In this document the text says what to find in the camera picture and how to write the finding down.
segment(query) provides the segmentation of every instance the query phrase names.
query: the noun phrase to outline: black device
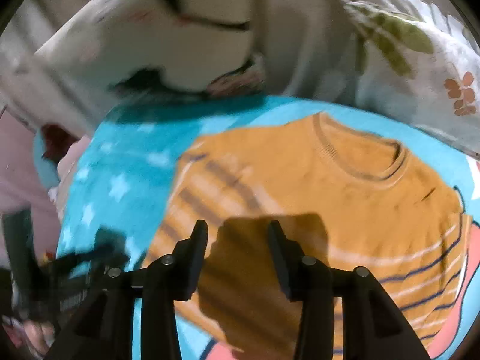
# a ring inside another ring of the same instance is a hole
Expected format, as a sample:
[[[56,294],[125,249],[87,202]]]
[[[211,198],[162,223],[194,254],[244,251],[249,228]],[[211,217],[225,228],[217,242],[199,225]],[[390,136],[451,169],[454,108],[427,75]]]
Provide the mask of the black device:
[[[35,258],[29,207],[1,213],[0,233],[3,233],[10,262],[10,271],[0,271],[0,317],[49,323],[55,334],[66,325],[74,310],[110,267],[123,267],[128,261],[117,236],[117,239],[110,237],[96,242],[91,250],[72,252],[39,266]],[[82,263],[90,264],[88,272],[70,277]],[[30,358],[15,350],[1,326],[0,358]]]
[[[278,221],[268,244],[280,287],[291,302],[303,302],[294,360],[331,360],[334,298],[342,298],[345,360],[429,360],[392,298],[365,267],[352,272],[327,267],[305,256],[288,240]]]
[[[61,330],[46,360],[131,360],[134,302],[142,298],[142,360],[181,360],[174,300],[197,287],[208,239],[197,221],[191,237],[148,268],[110,269]],[[428,360],[415,331],[365,267],[329,268],[288,240],[278,221],[268,243],[282,291],[303,302],[294,360],[331,360],[334,298],[342,298],[344,359]]]

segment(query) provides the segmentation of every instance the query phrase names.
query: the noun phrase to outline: pink pattern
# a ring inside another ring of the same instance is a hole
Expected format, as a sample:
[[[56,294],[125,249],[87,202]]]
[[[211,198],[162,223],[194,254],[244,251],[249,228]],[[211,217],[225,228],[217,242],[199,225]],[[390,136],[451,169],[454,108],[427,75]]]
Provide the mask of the pink pattern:
[[[228,346],[222,343],[213,345],[205,360],[236,360]]]
[[[476,245],[480,245],[480,228],[474,224],[470,232],[469,260],[466,267],[465,279],[457,301],[447,318],[447,322],[445,322],[445,325],[443,325],[440,332],[438,332],[428,347],[428,354],[431,358],[440,356],[450,346],[457,334],[463,297],[475,270],[480,264],[480,247],[474,247]]]

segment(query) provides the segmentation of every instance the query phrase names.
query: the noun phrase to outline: orange flower print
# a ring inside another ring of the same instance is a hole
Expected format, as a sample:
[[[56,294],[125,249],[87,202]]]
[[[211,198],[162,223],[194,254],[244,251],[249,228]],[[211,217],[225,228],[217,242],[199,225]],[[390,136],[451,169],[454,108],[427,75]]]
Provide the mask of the orange flower print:
[[[448,97],[456,99],[453,108],[454,114],[457,116],[471,115],[477,113],[475,103],[475,92],[470,85],[473,83],[473,74],[469,71],[463,76],[462,82],[459,84],[454,79],[447,79],[443,86],[448,90]]]

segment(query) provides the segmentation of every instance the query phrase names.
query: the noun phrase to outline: white star pattern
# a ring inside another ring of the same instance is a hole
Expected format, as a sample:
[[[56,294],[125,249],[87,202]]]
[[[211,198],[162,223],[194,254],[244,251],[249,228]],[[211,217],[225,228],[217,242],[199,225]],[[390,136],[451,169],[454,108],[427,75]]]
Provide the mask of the white star pattern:
[[[155,123],[142,123],[138,128],[138,131],[151,133],[155,127]]]
[[[112,152],[112,147],[113,145],[110,142],[107,142],[100,147],[100,150],[102,150],[106,154],[110,154]]]
[[[147,157],[147,161],[154,167],[166,168],[171,165],[170,153],[168,150],[161,153],[150,153]]]
[[[90,227],[93,218],[95,218],[95,211],[93,210],[93,204],[90,203],[83,207],[82,223]]]
[[[128,185],[127,181],[125,180],[125,174],[122,173],[119,176],[112,177],[110,179],[110,193],[109,196],[114,198],[117,203],[120,203],[123,196],[130,191],[130,186]]]
[[[70,247],[71,239],[72,236],[70,226],[66,226],[61,232],[61,244],[64,249],[68,249]]]
[[[130,261],[127,265],[127,271],[131,271],[142,254],[141,250],[138,249],[138,247],[135,245],[134,237],[128,237],[126,239],[125,251],[127,252],[127,255],[130,257]]]
[[[89,173],[90,168],[86,166],[85,168],[82,168],[77,172],[76,179],[80,181],[85,181],[87,180]]]

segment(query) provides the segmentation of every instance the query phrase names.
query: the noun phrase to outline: blue blanket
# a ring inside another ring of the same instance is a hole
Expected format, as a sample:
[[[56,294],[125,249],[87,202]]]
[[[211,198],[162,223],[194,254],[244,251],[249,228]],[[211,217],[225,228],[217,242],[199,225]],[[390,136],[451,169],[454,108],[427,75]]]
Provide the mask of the blue blanket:
[[[273,96],[169,107],[125,106],[110,112],[79,161],[57,254],[91,248],[98,229],[107,227],[124,235],[130,256],[127,268],[135,268],[163,218],[176,161],[199,135],[244,126],[282,125],[320,111],[357,130],[403,141],[448,185],[459,188],[466,212],[480,220],[480,199],[470,198],[474,183],[466,156],[379,115],[332,103]],[[460,344],[479,312],[480,275],[472,283],[466,299],[470,291],[474,300],[464,302],[457,337],[440,356],[442,360]],[[140,358],[139,307],[137,303],[133,327],[135,360]],[[178,333],[184,360],[199,359],[211,340],[181,318]]]

